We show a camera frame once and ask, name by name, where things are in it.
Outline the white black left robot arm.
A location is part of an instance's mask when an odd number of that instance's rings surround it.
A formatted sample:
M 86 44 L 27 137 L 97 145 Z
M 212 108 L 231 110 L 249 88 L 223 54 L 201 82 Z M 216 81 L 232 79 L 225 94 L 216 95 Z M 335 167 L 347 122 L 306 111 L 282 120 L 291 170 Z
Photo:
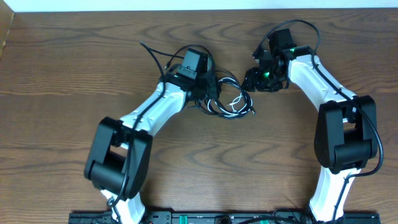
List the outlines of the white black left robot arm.
M 96 129 L 84 176 L 100 189 L 113 223 L 139 223 L 145 206 L 145 182 L 154 136 L 189 101 L 219 97 L 215 62 L 210 51 L 188 45 L 182 63 L 160 70 L 155 91 L 120 119 L 103 118 Z

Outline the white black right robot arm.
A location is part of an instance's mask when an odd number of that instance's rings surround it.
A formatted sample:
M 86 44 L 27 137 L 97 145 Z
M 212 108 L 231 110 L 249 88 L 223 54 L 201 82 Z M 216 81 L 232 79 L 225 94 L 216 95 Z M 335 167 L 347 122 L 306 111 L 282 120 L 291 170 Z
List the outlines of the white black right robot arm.
M 289 29 L 266 35 L 269 50 L 257 49 L 258 67 L 246 72 L 246 91 L 276 92 L 296 84 L 318 111 L 314 150 L 321 171 L 309 202 L 312 223 L 341 222 L 352 181 L 377 154 L 376 104 L 341 85 L 309 46 L 297 46 Z

